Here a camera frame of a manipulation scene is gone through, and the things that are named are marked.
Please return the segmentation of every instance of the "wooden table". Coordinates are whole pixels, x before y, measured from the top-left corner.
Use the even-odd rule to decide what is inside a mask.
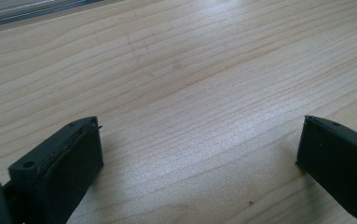
[[[125,0],[0,31],[2,183],[64,124],[103,126],[69,223],[357,223],[295,166],[307,114],[357,131],[357,0]]]

